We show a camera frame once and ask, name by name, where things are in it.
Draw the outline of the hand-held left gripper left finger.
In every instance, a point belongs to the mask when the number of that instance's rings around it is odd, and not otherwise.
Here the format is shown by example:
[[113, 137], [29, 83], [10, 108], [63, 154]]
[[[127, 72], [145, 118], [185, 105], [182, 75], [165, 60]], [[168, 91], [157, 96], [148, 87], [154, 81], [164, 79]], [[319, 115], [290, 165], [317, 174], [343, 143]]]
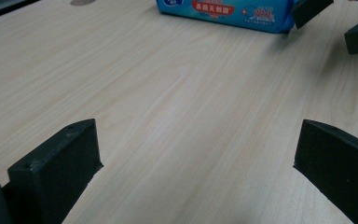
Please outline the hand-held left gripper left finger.
[[64, 127], [8, 168], [15, 224], [62, 224], [102, 167], [96, 121]]

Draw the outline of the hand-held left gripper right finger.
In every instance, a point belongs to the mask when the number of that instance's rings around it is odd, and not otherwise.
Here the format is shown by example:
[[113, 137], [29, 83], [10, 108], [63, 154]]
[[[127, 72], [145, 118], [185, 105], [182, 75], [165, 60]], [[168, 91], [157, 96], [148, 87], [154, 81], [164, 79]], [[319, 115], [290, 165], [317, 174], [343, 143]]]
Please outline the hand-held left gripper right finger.
[[294, 167], [354, 224], [358, 224], [358, 138], [305, 119]]

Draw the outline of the blue wet wipes pack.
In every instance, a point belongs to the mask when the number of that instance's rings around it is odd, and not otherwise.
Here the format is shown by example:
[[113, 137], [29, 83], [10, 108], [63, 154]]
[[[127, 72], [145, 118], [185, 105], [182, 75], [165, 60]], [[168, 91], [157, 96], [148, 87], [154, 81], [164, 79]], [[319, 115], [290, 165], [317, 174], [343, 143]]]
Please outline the blue wet wipes pack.
[[297, 0], [156, 0], [158, 10], [201, 21], [267, 33], [289, 32], [295, 25], [292, 8]]

